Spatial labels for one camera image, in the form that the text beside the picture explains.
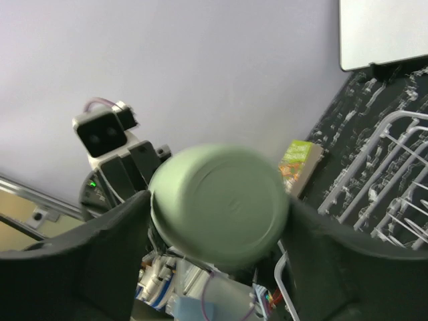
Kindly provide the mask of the green plastic cup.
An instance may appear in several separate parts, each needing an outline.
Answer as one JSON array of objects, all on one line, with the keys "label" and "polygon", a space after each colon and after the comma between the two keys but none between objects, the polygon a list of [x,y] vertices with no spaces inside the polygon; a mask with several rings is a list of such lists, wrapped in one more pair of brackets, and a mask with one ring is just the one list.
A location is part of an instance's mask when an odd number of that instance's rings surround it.
[{"label": "green plastic cup", "polygon": [[277,243],[289,198],[279,171],[244,146],[182,150],[152,176],[152,221],[169,246],[225,268],[259,261]]}]

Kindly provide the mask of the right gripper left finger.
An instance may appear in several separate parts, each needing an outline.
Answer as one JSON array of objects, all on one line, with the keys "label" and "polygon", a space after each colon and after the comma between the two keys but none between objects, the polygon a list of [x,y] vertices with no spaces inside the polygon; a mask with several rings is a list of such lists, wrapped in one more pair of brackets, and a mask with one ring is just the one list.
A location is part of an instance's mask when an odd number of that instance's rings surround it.
[{"label": "right gripper left finger", "polygon": [[150,193],[22,251],[1,252],[2,320],[129,320]]}]

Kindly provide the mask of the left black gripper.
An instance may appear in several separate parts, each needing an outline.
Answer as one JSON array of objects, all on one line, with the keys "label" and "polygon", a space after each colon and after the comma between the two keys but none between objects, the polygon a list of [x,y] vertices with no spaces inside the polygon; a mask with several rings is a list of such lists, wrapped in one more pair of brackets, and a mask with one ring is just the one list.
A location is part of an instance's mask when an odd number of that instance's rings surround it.
[{"label": "left black gripper", "polygon": [[154,148],[151,142],[139,142],[124,156],[110,157],[86,177],[79,194],[85,221],[97,218],[139,191],[148,189],[155,171],[171,150],[164,144]]}]

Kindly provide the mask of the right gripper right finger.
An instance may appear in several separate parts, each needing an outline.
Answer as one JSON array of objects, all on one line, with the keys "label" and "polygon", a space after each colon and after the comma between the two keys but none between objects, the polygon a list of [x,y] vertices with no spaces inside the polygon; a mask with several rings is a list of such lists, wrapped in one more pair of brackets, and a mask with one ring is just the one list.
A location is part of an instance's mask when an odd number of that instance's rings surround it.
[{"label": "right gripper right finger", "polygon": [[374,239],[290,200],[282,234],[301,320],[426,320],[427,252]]}]

